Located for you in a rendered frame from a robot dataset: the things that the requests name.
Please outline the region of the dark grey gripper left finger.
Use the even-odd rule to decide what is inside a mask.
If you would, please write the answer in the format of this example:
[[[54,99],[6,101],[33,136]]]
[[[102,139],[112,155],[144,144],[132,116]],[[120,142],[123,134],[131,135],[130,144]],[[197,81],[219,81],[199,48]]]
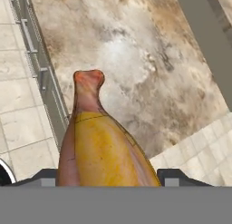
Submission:
[[[33,177],[13,183],[13,186],[54,187],[57,169],[42,169]]]

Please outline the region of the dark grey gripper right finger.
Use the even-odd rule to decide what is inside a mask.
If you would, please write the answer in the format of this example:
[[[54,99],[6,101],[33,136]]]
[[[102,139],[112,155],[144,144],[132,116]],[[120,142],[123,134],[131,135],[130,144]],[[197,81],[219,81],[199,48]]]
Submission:
[[[161,185],[164,187],[210,187],[210,184],[207,184],[206,182],[188,177],[180,169],[157,169],[157,175]]]

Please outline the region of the yellow-brown chicken drumstick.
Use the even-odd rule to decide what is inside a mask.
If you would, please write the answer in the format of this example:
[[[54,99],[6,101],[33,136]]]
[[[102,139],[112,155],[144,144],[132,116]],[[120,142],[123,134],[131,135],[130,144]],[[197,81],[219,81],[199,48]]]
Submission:
[[[100,70],[73,74],[72,115],[63,137],[58,186],[158,187],[141,146],[102,107]]]

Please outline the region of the white rimmed black round object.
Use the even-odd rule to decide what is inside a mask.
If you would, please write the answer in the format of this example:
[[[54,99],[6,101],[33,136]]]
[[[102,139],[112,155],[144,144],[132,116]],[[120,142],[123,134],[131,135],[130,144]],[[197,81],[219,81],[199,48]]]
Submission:
[[[0,159],[0,186],[16,183],[15,175],[3,159]]]

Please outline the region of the grey cabinet panel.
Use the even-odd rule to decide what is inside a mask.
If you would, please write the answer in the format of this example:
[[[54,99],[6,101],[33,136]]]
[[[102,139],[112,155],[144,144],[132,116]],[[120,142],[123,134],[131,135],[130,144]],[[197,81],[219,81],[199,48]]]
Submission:
[[[178,0],[215,81],[232,111],[232,48],[208,0]]]

